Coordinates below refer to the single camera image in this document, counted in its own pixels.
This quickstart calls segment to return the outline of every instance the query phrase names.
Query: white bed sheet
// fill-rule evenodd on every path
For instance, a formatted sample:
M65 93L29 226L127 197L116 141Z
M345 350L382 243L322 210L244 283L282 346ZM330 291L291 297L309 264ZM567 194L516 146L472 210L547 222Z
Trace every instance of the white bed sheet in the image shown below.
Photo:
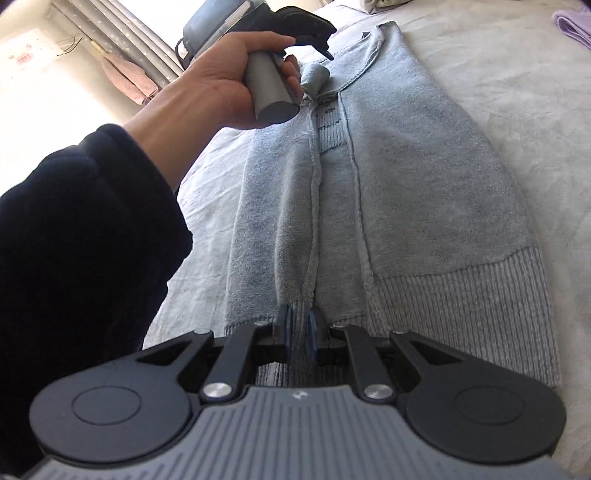
M555 458L573 474L591 473L591 51L551 22L555 10L579 4L413 0L370 16L341 1L318 11L339 28L332 51L373 25L396 21L417 58L475 119L513 172L540 236L554 302L560 393L568 413ZM317 55L306 47L293 50L300 60ZM223 312L212 310L210 300L225 295L250 137L222 131L183 183L179 201L194 232L194 251L171 280L147 345L196 326L220 333ZM226 176L204 184L212 161L225 163Z

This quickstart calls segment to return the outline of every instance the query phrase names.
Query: black fleece sleeve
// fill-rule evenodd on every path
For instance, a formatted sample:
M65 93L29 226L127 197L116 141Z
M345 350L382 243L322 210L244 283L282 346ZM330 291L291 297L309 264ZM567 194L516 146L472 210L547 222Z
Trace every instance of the black fleece sleeve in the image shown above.
M40 457L28 407L45 385L141 347L191 245L169 186L116 125L0 198L0 472Z

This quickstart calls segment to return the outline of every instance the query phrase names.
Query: gray sweater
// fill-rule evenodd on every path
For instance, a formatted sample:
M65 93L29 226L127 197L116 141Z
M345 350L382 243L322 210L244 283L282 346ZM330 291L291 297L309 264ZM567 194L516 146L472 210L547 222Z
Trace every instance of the gray sweater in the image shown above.
M262 372L274 384L342 380L310 363L315 304L332 323L414 330L556 385L541 255L501 159L394 23L335 53L305 66L301 112L252 140L226 333L293 306L293 362Z

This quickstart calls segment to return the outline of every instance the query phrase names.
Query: curtain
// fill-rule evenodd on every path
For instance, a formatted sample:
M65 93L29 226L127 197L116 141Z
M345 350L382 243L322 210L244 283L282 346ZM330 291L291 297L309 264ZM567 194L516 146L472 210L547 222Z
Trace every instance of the curtain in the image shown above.
M117 0L52 0L51 3L107 53L143 68L160 89L183 72L173 49Z

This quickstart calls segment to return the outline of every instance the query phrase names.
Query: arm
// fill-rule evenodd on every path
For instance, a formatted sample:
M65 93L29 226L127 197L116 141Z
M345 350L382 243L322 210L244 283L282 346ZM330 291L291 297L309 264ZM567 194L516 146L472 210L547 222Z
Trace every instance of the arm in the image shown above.
M49 155L0 198L0 472L40 458L28 406L45 385L141 347L191 249L172 190L221 127L259 126L248 52L293 41L228 35L125 129Z

